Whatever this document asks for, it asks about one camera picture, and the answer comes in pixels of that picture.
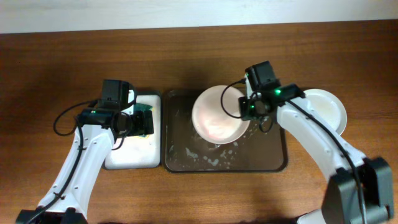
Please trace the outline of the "green yellow sponge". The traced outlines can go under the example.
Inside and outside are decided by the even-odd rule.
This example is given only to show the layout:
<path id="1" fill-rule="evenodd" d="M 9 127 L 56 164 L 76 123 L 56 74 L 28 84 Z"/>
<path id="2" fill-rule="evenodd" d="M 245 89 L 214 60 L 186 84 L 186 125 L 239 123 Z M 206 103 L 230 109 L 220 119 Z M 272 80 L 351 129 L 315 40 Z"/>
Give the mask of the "green yellow sponge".
<path id="1" fill-rule="evenodd" d="M 146 137 L 154 133 L 152 109 L 152 106 L 140 103 L 134 106 L 134 112 L 131 116 L 133 121 L 131 136 Z"/>

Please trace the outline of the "pink plate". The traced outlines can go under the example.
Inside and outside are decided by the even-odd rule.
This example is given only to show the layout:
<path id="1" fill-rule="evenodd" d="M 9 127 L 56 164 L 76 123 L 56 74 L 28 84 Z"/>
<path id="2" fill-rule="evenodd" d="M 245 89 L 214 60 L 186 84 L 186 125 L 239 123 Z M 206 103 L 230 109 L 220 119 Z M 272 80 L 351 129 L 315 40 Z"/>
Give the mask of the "pink plate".
<path id="1" fill-rule="evenodd" d="M 238 99 L 242 91 L 226 85 L 206 89 L 195 100 L 192 123 L 204 140 L 213 144 L 227 144 L 239 139 L 250 122 L 240 118 Z"/>

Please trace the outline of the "pale green plate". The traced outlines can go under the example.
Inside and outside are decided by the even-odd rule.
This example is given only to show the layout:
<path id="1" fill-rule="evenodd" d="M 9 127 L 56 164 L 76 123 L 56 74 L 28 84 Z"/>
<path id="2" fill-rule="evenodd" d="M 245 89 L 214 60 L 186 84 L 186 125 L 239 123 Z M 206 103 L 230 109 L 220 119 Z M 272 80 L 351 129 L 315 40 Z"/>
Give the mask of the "pale green plate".
<path id="1" fill-rule="evenodd" d="M 347 113 L 342 102 L 326 90 L 308 89 L 304 93 L 317 113 L 341 135 L 348 122 Z"/>

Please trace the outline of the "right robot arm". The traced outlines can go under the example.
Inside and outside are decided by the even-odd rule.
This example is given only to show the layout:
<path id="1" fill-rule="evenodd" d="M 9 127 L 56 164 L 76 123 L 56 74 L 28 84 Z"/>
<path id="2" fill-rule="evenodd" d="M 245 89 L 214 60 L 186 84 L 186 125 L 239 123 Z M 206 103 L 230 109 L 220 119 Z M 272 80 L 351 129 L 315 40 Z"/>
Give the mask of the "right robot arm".
<path id="1" fill-rule="evenodd" d="M 345 141 L 296 85 L 283 86 L 270 62 L 245 70 L 247 95 L 239 98 L 242 120 L 272 118 L 308 152 L 328 186 L 321 208 L 295 223 L 385 223 L 394 218 L 392 170 Z"/>

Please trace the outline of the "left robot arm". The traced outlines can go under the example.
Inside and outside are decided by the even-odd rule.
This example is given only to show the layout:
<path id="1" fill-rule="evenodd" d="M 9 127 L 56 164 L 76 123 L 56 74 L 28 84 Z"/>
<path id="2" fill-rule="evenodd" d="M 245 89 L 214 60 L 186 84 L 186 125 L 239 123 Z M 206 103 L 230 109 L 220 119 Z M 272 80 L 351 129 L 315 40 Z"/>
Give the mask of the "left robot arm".
<path id="1" fill-rule="evenodd" d="M 144 169 L 160 164 L 162 100 L 122 80 L 105 80 L 98 99 L 84 101 L 74 120 L 73 144 L 50 190 L 16 223 L 86 223 L 101 169 Z"/>

